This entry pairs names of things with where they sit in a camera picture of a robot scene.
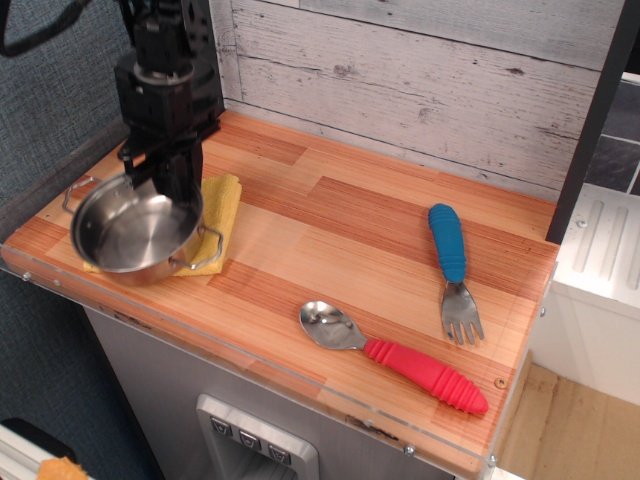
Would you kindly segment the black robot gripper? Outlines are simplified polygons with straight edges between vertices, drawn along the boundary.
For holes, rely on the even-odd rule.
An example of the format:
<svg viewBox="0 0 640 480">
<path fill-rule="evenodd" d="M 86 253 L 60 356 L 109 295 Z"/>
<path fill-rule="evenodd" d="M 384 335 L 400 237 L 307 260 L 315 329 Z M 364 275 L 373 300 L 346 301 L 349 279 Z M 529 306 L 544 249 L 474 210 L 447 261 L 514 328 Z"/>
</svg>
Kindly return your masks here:
<svg viewBox="0 0 640 480">
<path fill-rule="evenodd" d="M 115 69 L 121 115 L 129 127 L 118 152 L 134 184 L 151 178 L 158 193 L 186 206 L 202 181 L 202 142 L 223 111 L 216 69 L 199 59 L 173 74 L 145 70 L 134 54 Z"/>
</svg>

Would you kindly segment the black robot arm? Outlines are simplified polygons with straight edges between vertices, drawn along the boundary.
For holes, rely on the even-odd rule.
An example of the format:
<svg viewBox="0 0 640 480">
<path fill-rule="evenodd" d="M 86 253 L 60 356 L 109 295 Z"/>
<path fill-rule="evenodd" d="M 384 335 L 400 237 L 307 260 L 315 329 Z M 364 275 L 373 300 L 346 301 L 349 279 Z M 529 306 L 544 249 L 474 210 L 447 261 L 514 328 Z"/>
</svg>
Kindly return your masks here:
<svg viewBox="0 0 640 480">
<path fill-rule="evenodd" d="M 129 134 L 118 152 L 131 186 L 187 204 L 200 190 L 202 142 L 224 111 L 210 16 L 197 1 L 123 1 L 133 49 L 114 73 Z"/>
</svg>

